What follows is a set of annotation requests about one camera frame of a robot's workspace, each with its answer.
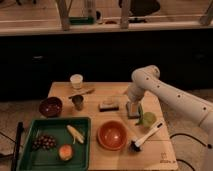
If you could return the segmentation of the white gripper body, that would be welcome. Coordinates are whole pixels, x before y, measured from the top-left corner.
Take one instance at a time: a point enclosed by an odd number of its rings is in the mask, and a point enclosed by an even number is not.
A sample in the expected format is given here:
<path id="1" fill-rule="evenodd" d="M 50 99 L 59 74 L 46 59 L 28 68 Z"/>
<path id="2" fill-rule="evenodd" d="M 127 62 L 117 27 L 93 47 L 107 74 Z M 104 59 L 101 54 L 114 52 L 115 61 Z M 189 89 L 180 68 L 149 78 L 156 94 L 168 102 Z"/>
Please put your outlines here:
<path id="1" fill-rule="evenodd" d="M 138 87 L 135 83 L 131 83 L 127 90 L 126 95 L 132 103 L 138 103 L 144 97 L 145 91 Z"/>

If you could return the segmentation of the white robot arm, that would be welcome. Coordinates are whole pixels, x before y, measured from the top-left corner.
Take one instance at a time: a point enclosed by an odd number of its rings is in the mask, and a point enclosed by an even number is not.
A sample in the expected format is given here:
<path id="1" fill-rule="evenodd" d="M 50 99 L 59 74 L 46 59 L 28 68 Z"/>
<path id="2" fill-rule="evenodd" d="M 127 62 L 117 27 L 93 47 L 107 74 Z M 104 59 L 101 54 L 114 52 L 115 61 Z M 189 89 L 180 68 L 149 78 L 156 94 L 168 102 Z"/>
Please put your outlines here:
<path id="1" fill-rule="evenodd" d="M 160 70 L 149 65 L 132 72 L 132 83 L 126 94 L 133 103 L 150 91 L 174 110 L 182 112 L 208 134 L 206 154 L 201 171 L 213 171 L 213 103 L 189 94 L 159 80 Z"/>

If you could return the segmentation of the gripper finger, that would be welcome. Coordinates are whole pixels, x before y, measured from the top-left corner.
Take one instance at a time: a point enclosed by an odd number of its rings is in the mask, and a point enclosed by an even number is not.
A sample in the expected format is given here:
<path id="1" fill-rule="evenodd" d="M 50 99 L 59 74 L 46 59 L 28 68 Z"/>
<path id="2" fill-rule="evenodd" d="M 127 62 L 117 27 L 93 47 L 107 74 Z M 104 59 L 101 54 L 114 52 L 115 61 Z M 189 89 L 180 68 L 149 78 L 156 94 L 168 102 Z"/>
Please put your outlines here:
<path id="1" fill-rule="evenodd" d="M 137 103 L 136 104 L 136 116 L 141 116 L 141 104 Z"/>
<path id="2" fill-rule="evenodd" d="M 133 104 L 130 102 L 130 103 L 129 103 L 129 115 L 130 115 L 130 116 L 133 116 L 133 114 L 134 114 L 134 106 L 133 106 Z"/>

